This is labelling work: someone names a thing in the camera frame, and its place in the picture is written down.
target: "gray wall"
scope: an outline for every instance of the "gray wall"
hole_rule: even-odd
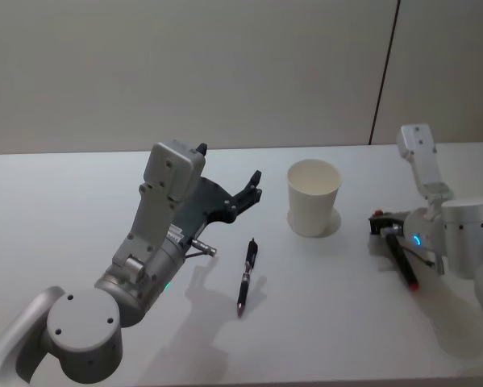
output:
[[[397,0],[0,0],[0,153],[367,144]],[[374,142],[483,140],[483,1],[403,0]]]

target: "white paper cup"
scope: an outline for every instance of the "white paper cup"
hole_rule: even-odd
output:
[[[341,175],[321,160],[302,160],[288,170],[291,229],[307,237],[321,235],[329,226]]]

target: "white table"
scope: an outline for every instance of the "white table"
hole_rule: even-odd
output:
[[[483,196],[483,144],[438,149],[456,195]],[[50,285],[94,285],[129,230],[147,157],[0,156],[0,330]],[[335,204],[341,227],[324,239],[298,237],[286,222],[286,171],[304,158],[330,161],[344,178]],[[425,204],[395,146],[211,151],[203,175],[235,193],[256,169],[263,172],[260,204],[231,225],[206,229],[201,239],[218,248],[219,258],[183,266],[142,323],[123,330],[123,362],[97,385],[469,376],[482,377],[483,385],[483,311],[473,283],[450,273],[438,278],[412,260],[421,289],[411,293],[369,242],[374,209]],[[260,253],[238,320],[252,237]],[[32,385],[77,384],[48,356]]]

